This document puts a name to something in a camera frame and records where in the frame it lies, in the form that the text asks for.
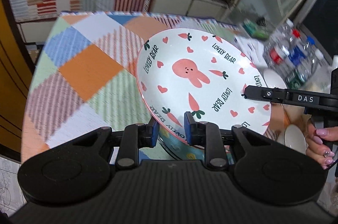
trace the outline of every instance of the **orange square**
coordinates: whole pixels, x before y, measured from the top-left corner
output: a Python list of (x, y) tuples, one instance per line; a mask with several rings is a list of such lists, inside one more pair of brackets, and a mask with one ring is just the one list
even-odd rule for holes
[(95, 45), (90, 45), (59, 68), (72, 88), (89, 100), (123, 67)]

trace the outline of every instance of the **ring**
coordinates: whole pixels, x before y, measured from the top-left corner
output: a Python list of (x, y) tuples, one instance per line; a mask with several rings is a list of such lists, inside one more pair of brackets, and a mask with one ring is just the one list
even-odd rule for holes
[(330, 153), (331, 153), (330, 151), (325, 151), (324, 152), (324, 157), (327, 158), (330, 155)]

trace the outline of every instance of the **kitchen cabinet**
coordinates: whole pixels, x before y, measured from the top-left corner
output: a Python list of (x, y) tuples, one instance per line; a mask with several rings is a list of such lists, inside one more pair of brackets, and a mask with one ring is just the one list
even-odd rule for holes
[(152, 0), (150, 12), (185, 16), (192, 0)]
[(28, 22), (18, 27), (26, 43), (40, 43), (47, 40), (54, 23), (55, 21)]
[(188, 11), (190, 17), (215, 18), (219, 20), (225, 12), (225, 8), (220, 4), (213, 4), (205, 1), (194, 0)]

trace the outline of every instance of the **woman's hand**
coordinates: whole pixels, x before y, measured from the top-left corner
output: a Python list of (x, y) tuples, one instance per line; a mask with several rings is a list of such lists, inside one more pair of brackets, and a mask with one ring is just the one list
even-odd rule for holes
[(323, 141), (338, 141), (338, 127), (317, 129), (309, 122), (308, 123), (308, 136), (306, 142), (308, 148), (306, 149), (306, 155), (316, 160), (323, 169), (333, 163), (334, 153), (329, 147), (323, 144)]

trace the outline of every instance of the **finger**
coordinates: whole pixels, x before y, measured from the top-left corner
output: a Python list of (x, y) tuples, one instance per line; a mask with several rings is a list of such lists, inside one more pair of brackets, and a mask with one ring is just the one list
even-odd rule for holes
[(316, 160), (320, 165), (330, 165), (333, 163), (333, 159), (331, 157), (325, 158), (322, 155), (314, 153), (310, 148), (306, 149), (306, 155)]
[(316, 141), (314, 141), (313, 139), (311, 139), (309, 137), (307, 137), (306, 142), (308, 143), (311, 151), (313, 151), (314, 153), (316, 153), (318, 155), (324, 156), (325, 152), (330, 152), (328, 157), (334, 157), (335, 156), (334, 152), (332, 152), (329, 147), (327, 147), (325, 145), (319, 145)]
[(338, 141), (338, 127), (317, 129), (315, 135), (327, 141)]
[(311, 123), (311, 119), (308, 121), (308, 135), (309, 136), (314, 136), (316, 135), (316, 128), (315, 126)]

